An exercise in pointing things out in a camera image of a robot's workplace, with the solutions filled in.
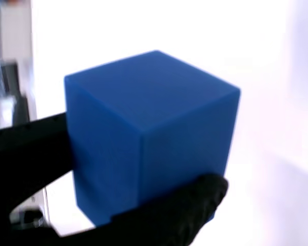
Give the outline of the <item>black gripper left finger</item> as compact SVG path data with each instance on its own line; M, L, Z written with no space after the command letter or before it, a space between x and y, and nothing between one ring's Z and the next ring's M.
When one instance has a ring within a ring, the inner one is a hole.
M27 198L72 170L64 113L0 130L0 245L54 245L50 226L16 230L9 215Z

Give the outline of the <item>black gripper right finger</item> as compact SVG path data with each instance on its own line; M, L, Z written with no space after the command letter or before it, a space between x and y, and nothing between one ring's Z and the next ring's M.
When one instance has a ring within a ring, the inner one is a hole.
M89 231L60 237L51 227L17 230L15 245L190 245L227 189L224 177L202 175Z

